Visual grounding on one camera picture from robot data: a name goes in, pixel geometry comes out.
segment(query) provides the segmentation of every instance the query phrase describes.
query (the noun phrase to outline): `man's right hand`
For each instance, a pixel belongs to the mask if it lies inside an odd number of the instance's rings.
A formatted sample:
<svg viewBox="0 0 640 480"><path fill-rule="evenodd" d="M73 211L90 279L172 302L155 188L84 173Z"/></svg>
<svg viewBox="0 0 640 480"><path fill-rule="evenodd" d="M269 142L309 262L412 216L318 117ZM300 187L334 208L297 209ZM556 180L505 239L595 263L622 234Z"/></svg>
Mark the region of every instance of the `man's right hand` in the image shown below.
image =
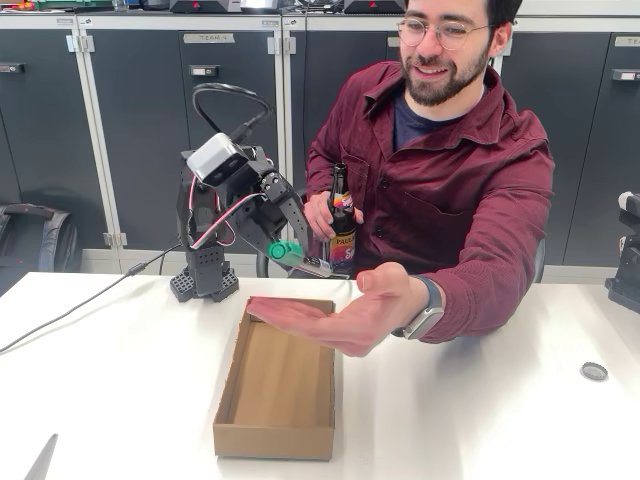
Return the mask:
<svg viewBox="0 0 640 480"><path fill-rule="evenodd" d="M329 211L330 192L320 192L309 197L309 201L304 205L304 216L313 230L316 237L323 242L335 237L336 234L331 228L333 217ZM355 210L356 222L364 223L364 215L357 208Z"/></svg>

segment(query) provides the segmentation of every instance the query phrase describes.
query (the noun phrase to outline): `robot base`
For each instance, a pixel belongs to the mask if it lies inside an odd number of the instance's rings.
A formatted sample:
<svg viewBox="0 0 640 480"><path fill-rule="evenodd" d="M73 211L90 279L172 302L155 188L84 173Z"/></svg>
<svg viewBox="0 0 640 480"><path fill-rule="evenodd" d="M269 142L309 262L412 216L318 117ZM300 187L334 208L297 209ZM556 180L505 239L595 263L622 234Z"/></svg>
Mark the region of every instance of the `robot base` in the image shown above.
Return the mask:
<svg viewBox="0 0 640 480"><path fill-rule="evenodd" d="M179 302L211 298L221 302L240 287L221 246L187 252L188 266L171 279L171 291Z"/></svg>

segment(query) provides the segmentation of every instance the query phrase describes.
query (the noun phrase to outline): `navy t-shirt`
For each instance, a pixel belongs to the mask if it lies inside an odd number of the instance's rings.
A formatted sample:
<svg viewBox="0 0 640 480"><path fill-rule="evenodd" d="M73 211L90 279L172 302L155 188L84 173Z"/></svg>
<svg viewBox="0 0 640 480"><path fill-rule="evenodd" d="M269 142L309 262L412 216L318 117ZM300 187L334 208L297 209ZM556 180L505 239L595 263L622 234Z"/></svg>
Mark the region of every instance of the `navy t-shirt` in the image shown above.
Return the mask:
<svg viewBox="0 0 640 480"><path fill-rule="evenodd" d="M404 92L396 95L393 100L393 151L397 151L411 140L425 133L432 132L445 125L457 122L459 118L436 122L428 118L421 117L415 113L407 100L404 98Z"/></svg>

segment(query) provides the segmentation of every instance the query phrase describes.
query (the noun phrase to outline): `cardboard box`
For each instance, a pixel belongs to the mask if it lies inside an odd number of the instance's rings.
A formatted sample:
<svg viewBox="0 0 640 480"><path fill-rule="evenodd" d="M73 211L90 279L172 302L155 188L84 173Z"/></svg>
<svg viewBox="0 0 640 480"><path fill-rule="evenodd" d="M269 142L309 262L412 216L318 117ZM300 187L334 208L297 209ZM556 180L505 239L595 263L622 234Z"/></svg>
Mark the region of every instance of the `cardboard box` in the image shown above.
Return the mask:
<svg viewBox="0 0 640 480"><path fill-rule="evenodd" d="M335 311L332 301L299 301ZM216 455L330 460L334 353L245 310L213 423Z"/></svg>

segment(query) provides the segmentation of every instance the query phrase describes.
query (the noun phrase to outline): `wristwatch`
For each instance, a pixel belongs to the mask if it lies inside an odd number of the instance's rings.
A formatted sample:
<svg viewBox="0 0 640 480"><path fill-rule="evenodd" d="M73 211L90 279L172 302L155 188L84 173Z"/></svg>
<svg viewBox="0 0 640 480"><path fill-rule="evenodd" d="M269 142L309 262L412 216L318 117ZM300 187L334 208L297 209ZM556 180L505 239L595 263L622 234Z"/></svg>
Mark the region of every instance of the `wristwatch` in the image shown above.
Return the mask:
<svg viewBox="0 0 640 480"><path fill-rule="evenodd" d="M420 275L414 275L413 278L417 278L424 282L429 291L429 303L411 320L405 327L397 328L391 332L396 337L404 337L407 340L414 340L422 338L425 334L431 330L431 328L442 319L444 316L444 309L442 308L442 297L440 296L440 290L436 284L429 278Z"/></svg>

